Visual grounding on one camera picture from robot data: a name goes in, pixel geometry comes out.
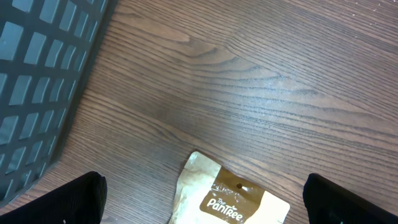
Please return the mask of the beige brown snack bag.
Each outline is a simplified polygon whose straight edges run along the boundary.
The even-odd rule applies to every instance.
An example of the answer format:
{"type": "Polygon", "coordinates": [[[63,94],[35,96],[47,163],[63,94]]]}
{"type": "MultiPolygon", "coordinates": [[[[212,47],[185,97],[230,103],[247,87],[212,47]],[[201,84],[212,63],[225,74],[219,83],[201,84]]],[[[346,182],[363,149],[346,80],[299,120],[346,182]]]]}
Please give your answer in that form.
{"type": "Polygon", "coordinates": [[[290,205],[204,154],[191,153],[177,181],[173,224],[283,224],[290,205]]]}

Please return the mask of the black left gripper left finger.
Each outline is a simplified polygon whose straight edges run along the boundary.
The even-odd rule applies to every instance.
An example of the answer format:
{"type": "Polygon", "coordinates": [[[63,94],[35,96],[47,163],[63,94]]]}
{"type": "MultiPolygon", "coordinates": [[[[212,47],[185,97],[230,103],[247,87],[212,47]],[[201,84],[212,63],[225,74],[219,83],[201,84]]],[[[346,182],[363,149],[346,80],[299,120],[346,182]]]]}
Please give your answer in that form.
{"type": "Polygon", "coordinates": [[[106,197],[106,178],[91,171],[1,215],[1,224],[97,224],[106,197]]]}

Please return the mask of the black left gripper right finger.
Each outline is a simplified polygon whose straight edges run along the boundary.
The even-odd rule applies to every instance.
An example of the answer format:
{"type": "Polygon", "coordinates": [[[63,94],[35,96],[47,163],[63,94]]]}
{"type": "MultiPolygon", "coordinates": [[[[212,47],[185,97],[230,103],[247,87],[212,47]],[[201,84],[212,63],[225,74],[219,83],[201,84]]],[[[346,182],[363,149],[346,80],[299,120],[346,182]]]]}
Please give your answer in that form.
{"type": "Polygon", "coordinates": [[[397,216],[311,173],[303,187],[310,224],[397,224],[397,216]]]}

